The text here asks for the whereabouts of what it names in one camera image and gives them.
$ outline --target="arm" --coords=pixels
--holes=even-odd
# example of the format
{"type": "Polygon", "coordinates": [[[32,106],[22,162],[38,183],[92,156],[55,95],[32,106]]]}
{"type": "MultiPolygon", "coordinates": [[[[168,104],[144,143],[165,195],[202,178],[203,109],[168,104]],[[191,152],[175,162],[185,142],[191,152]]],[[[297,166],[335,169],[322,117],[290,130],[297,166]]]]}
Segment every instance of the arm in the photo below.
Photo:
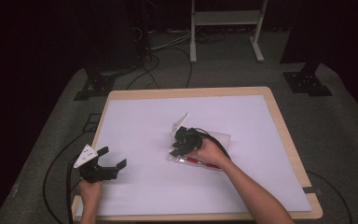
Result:
{"type": "Polygon", "coordinates": [[[83,201],[83,214],[80,224],[97,223],[98,204],[103,192],[103,182],[99,181],[91,184],[82,179],[78,187],[83,201]]]}
{"type": "Polygon", "coordinates": [[[281,203],[227,158],[211,140],[204,138],[202,147],[192,155],[219,166],[226,173],[257,223],[294,223],[281,203]]]}

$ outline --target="black cable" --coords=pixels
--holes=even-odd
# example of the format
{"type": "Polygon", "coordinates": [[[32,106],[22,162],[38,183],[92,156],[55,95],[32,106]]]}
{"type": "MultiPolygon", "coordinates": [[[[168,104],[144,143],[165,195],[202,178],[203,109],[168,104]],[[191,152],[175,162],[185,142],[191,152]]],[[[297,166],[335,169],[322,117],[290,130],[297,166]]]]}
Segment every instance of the black cable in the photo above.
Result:
{"type": "MultiPolygon", "coordinates": [[[[154,58],[157,59],[157,61],[158,61],[158,62],[157,62],[157,65],[152,68],[152,70],[153,70],[153,69],[155,69],[155,68],[159,65],[159,58],[158,58],[157,56],[153,55],[153,54],[150,54],[150,56],[152,56],[152,58],[154,57],[154,58]]],[[[150,73],[151,71],[149,71],[149,70],[146,69],[146,67],[145,67],[145,61],[144,61],[144,63],[143,63],[143,66],[144,66],[144,70],[152,77],[153,82],[156,83],[157,87],[159,88],[159,85],[158,85],[156,79],[155,79],[155,78],[153,77],[153,75],[150,73]]]]}
{"type": "Polygon", "coordinates": [[[131,86],[136,80],[138,80],[140,77],[143,77],[144,75],[149,74],[151,71],[153,71],[155,68],[157,68],[157,66],[159,65],[159,58],[158,58],[157,56],[154,56],[153,54],[151,54],[151,55],[152,55],[152,57],[155,57],[155,58],[157,59],[156,65],[153,66],[151,70],[146,70],[146,72],[144,72],[144,73],[142,73],[141,75],[139,75],[138,77],[136,77],[136,78],[127,86],[126,91],[129,90],[129,89],[130,89],[130,86],[131,86]]]}
{"type": "Polygon", "coordinates": [[[73,157],[72,160],[68,163],[68,167],[66,169],[66,209],[68,211],[68,221],[70,224],[74,224],[74,220],[72,219],[72,207],[71,207],[72,168],[74,167],[74,163],[79,156],[80,154],[73,157]]]}
{"type": "Polygon", "coordinates": [[[189,62],[189,64],[190,64],[190,72],[189,72],[189,74],[188,74],[188,79],[187,79],[187,83],[186,83],[186,89],[187,89],[187,88],[188,88],[188,84],[189,84],[190,79],[191,79],[191,73],[192,73],[192,71],[193,71],[193,64],[192,64],[191,61],[190,61],[190,56],[188,55],[188,53],[187,53],[185,50],[183,50],[183,49],[178,49],[178,48],[156,49],[156,50],[153,50],[153,52],[158,52],[158,51],[162,51],[162,50],[166,50],[166,49],[176,49],[176,50],[180,50],[180,51],[182,51],[182,52],[186,55],[186,57],[188,58],[188,62],[189,62]]]}
{"type": "Polygon", "coordinates": [[[322,179],[327,185],[329,185],[331,187],[331,189],[339,196],[339,198],[341,199],[342,203],[344,204],[345,206],[345,209],[347,210],[347,214],[348,214],[348,219],[350,221],[350,224],[353,223],[353,220],[352,220],[352,215],[351,215],[351,209],[348,207],[348,204],[347,204],[347,201],[345,200],[345,198],[342,196],[342,194],[339,192],[339,190],[334,187],[334,185],[332,183],[330,183],[330,181],[328,181],[326,178],[322,177],[321,175],[318,175],[318,174],[315,174],[314,172],[312,171],[309,171],[309,170],[306,170],[306,172],[308,174],[311,174],[311,175],[314,175],[320,179],[322,179]]]}
{"type": "Polygon", "coordinates": [[[43,195],[43,201],[45,203],[45,206],[46,208],[48,209],[48,212],[50,213],[50,215],[58,222],[58,223],[61,223],[62,222],[60,221],[59,218],[57,218],[54,214],[54,212],[51,210],[50,208],[50,205],[48,204],[48,198],[46,197],[46,183],[47,183],[47,180],[48,180],[48,174],[52,168],[52,166],[54,165],[55,161],[61,156],[61,154],[69,147],[71,146],[77,139],[79,139],[81,136],[83,136],[85,133],[87,132],[83,132],[81,133],[80,135],[78,135],[75,139],[73,139],[71,142],[69,142],[61,151],[60,153],[54,158],[53,162],[50,164],[50,166],[48,167],[48,170],[46,171],[46,174],[45,174],[45,178],[43,180],[43,188],[42,188],[42,195],[43,195]]]}

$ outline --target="white stand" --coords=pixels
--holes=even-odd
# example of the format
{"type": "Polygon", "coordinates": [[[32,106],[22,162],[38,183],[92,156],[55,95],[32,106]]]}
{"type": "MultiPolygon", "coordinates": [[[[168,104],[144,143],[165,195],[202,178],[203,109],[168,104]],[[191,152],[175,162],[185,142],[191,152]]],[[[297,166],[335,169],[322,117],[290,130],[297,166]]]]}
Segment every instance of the white stand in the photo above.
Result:
{"type": "Polygon", "coordinates": [[[266,12],[267,1],[263,0],[260,10],[248,11],[202,11],[196,12],[195,0],[191,0],[191,41],[190,61],[197,62],[196,52],[196,25],[230,25],[230,24],[256,24],[255,36],[252,36],[251,44],[255,51],[257,61],[264,62],[264,57],[258,47],[257,40],[260,35],[261,25],[266,12]]]}

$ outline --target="red pen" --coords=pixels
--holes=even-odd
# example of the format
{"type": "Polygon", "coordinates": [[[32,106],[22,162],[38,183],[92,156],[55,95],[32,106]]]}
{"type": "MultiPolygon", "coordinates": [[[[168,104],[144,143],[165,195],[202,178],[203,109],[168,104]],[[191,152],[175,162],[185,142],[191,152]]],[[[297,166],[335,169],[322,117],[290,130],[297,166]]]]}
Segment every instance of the red pen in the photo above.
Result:
{"type": "Polygon", "coordinates": [[[206,167],[211,167],[211,168],[215,168],[215,169],[220,169],[220,167],[218,167],[218,166],[216,166],[216,165],[213,165],[213,164],[210,164],[210,163],[207,163],[207,162],[203,162],[203,161],[199,161],[199,160],[194,159],[194,158],[185,157],[185,160],[186,160],[186,161],[189,161],[189,162],[196,163],[196,164],[201,164],[201,165],[204,165],[204,166],[206,166],[206,167]]]}

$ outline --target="person's right hand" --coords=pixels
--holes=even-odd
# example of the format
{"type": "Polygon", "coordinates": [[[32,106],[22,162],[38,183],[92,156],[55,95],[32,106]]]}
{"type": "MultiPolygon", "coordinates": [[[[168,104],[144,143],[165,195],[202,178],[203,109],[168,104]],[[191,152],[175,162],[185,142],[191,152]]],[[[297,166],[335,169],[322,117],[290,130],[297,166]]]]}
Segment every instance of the person's right hand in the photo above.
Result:
{"type": "Polygon", "coordinates": [[[202,147],[190,152],[188,155],[193,157],[196,156],[201,161],[217,166],[220,166],[222,162],[229,160],[217,144],[209,138],[202,138],[202,147]]]}

